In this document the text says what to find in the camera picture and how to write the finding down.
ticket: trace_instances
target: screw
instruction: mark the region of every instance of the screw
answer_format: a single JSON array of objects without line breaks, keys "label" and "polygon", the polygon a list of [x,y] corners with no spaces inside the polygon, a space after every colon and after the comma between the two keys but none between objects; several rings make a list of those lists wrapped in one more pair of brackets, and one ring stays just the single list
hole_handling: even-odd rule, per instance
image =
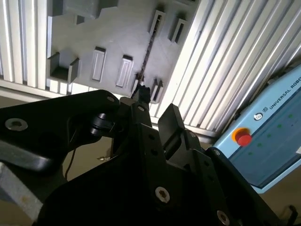
[{"label": "screw", "polygon": [[214,153],[216,154],[216,155],[220,155],[221,153],[219,152],[219,151],[217,151],[217,150],[214,150]]},{"label": "screw", "polygon": [[21,132],[28,128],[28,124],[23,119],[12,118],[6,120],[5,127],[12,131]]},{"label": "screw", "polygon": [[216,214],[217,214],[218,219],[222,222],[223,225],[225,225],[225,226],[230,225],[230,220],[223,211],[218,210]]},{"label": "screw", "polygon": [[115,101],[114,98],[112,98],[112,97],[107,97],[107,99],[110,100],[111,102]]},{"label": "screw", "polygon": [[191,135],[192,137],[196,137],[196,135],[195,135],[193,132],[190,132],[190,135]]},{"label": "screw", "polygon": [[99,161],[108,161],[110,160],[110,157],[97,157],[96,159]]},{"label": "screw", "polygon": [[139,109],[140,111],[143,111],[143,112],[144,112],[144,108],[143,108],[143,107],[138,106],[138,109]]},{"label": "screw", "polygon": [[168,191],[163,187],[157,187],[155,190],[156,197],[164,203],[168,203],[170,200],[170,196]]}]

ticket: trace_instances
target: universal robots label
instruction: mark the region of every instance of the universal robots label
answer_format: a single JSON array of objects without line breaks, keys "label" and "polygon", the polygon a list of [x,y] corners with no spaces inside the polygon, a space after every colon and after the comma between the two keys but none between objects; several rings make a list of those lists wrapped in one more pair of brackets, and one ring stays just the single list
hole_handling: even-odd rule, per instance
[{"label": "universal robots label", "polygon": [[290,87],[290,89],[287,89],[280,97],[278,97],[276,100],[275,100],[275,102],[268,108],[268,107],[264,107],[263,108],[263,112],[267,112],[268,111],[268,109],[273,109],[274,107],[276,107],[276,105],[278,104],[278,103],[280,103],[280,101],[282,101],[283,99],[284,99],[284,97],[293,89],[293,88],[295,88],[297,85],[298,85],[298,83],[299,82],[301,82],[301,76],[298,78],[298,80],[296,80],[292,85],[291,85],[291,87]]}]

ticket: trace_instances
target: floor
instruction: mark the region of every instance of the floor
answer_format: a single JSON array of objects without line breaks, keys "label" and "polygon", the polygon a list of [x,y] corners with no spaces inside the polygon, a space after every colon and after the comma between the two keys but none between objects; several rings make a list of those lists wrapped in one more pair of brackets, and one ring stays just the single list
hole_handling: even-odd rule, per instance
[{"label": "floor", "polygon": [[[0,97],[0,107],[22,104],[21,101]],[[102,162],[98,157],[107,155],[107,150],[111,145],[109,138],[103,138],[101,141],[85,145],[77,149],[72,168],[69,172],[69,179],[96,167]],[[65,162],[64,170],[69,165],[71,154],[69,153]],[[264,201],[272,210],[281,218],[289,217],[288,206],[294,205],[301,212],[301,167],[297,168],[289,176],[284,178],[276,186],[271,188],[265,194],[261,195]],[[3,224],[30,226],[31,221],[27,216],[14,204],[0,201],[0,226]]]}]

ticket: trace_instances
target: red emergency stop button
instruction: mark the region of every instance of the red emergency stop button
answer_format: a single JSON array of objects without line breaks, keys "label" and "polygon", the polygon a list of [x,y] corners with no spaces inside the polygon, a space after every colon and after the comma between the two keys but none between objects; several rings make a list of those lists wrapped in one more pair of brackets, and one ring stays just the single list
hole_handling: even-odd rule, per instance
[{"label": "red emergency stop button", "polygon": [[251,143],[252,136],[249,134],[249,131],[246,129],[242,129],[235,134],[235,141],[240,146],[247,146]]}]

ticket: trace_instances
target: cable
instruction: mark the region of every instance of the cable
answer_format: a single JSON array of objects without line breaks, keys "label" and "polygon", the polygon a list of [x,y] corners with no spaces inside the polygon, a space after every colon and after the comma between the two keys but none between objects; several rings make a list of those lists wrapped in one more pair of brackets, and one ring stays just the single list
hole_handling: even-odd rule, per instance
[{"label": "cable", "polygon": [[74,160],[74,156],[75,156],[75,152],[76,152],[76,148],[73,150],[73,153],[72,153],[72,157],[71,157],[71,160],[70,160],[70,163],[69,163],[69,166],[65,172],[65,179],[68,180],[68,173],[69,173],[69,170],[72,166],[72,163],[73,163],[73,160]]}]

